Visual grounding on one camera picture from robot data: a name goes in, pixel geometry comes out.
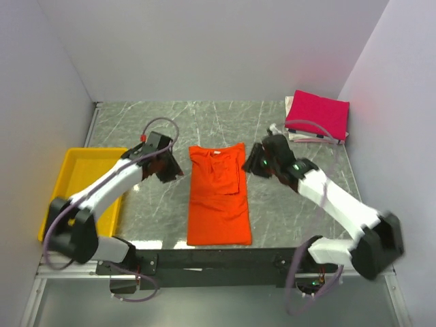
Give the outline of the orange t shirt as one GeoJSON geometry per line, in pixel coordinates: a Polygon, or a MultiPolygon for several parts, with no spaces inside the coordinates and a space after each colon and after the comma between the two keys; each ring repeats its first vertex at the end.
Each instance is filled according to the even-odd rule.
{"type": "Polygon", "coordinates": [[[189,148],[192,163],[187,216],[189,246],[251,245],[245,144],[189,148]]]}

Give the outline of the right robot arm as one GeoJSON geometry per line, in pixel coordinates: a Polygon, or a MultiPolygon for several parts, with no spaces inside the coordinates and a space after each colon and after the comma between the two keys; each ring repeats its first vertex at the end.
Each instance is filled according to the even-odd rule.
{"type": "Polygon", "coordinates": [[[307,158],[296,158],[285,136],[269,135],[256,142],[242,169],[262,178],[276,176],[293,191],[329,214],[349,234],[348,240],[314,236],[295,252],[302,269],[322,264],[351,266],[374,280],[405,253],[399,218],[367,206],[331,181],[307,158]]]}

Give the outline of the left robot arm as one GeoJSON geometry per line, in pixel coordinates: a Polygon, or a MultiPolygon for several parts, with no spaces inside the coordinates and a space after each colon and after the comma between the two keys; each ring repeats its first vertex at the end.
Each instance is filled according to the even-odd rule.
{"type": "Polygon", "coordinates": [[[79,264],[112,262],[122,274],[138,264],[136,248],[115,236],[100,236],[97,222],[113,202],[133,186],[155,175],[162,183],[176,180],[182,170],[172,154],[174,140],[152,131],[125,151],[114,166],[86,189],[69,198],[56,197],[49,206],[44,252],[56,251],[79,264]]]}

